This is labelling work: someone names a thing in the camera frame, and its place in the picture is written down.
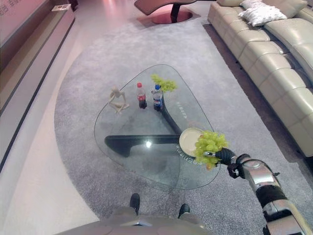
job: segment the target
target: bunch of grapes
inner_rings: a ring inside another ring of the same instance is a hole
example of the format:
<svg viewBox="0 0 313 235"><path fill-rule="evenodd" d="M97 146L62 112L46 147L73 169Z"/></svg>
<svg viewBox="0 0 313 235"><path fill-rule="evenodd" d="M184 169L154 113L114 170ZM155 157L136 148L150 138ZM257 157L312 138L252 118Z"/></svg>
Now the bunch of grapes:
<svg viewBox="0 0 313 235"><path fill-rule="evenodd" d="M165 80L163 78L161 78L159 75L157 74L152 74L151 75L152 80L161 86L162 91L165 92L172 92L173 90L175 90L177 88L177 85L175 83L175 81L171 81L171 80Z"/></svg>
<svg viewBox="0 0 313 235"><path fill-rule="evenodd" d="M203 134L198 138L195 143L196 150L194 154L196 160L206 164L206 169L211 170L219 162L217 157L206 157L203 155L204 152L215 153L220 151L222 148L227 147L228 143L225 140L225 135L219 135L216 132L203 131Z"/></svg>

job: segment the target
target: black shoe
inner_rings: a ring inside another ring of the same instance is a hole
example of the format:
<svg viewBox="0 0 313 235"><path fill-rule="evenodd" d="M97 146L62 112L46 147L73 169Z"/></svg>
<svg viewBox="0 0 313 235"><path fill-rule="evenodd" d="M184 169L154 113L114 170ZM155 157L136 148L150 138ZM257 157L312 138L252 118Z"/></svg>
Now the black shoe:
<svg viewBox="0 0 313 235"><path fill-rule="evenodd" d="M136 214L138 215L139 207L140 207L140 197L138 193L134 193L131 197L131 202L129 204L130 207L135 209Z"/></svg>
<svg viewBox="0 0 313 235"><path fill-rule="evenodd" d="M188 204L186 204L186 203L182 204L182 206L180 207L178 219L184 213L190 213L190 208L189 208Z"/></svg>

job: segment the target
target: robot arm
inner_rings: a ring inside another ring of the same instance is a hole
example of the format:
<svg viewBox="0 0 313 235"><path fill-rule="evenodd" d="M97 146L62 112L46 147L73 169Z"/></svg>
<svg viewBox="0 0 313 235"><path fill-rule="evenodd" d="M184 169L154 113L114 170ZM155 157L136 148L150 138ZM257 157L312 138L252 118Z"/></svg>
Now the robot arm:
<svg viewBox="0 0 313 235"><path fill-rule="evenodd" d="M241 177L249 184L257 196L267 221L263 229L266 235L313 235L309 225L297 208L284 195L276 175L261 160L251 159L248 154L237 157L228 149L216 156L228 165L229 175Z"/></svg>

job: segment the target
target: water bottle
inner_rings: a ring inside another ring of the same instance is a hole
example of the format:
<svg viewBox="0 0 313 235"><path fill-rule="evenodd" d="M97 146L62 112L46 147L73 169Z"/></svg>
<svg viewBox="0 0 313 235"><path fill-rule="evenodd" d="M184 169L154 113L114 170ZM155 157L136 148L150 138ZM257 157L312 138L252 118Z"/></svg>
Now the water bottle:
<svg viewBox="0 0 313 235"><path fill-rule="evenodd" d="M145 109L147 107L146 92L142 88L141 82L137 83L137 98L139 100L139 107L140 107L140 109Z"/></svg>
<svg viewBox="0 0 313 235"><path fill-rule="evenodd" d="M153 91L153 108L160 111L162 108L162 91L160 90L160 85L156 85Z"/></svg>

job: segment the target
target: white tile floor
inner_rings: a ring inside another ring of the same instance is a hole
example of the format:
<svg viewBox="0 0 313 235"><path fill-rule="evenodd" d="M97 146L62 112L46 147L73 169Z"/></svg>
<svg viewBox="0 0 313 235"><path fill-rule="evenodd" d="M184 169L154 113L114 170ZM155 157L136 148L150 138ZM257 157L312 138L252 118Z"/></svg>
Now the white tile floor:
<svg viewBox="0 0 313 235"><path fill-rule="evenodd" d="M22 125L0 174L0 233L55 234L98 220L71 183L54 133L54 107L67 70L102 34L138 16L134 0L79 0L76 22ZM206 15L209 2L190 5Z"/></svg>

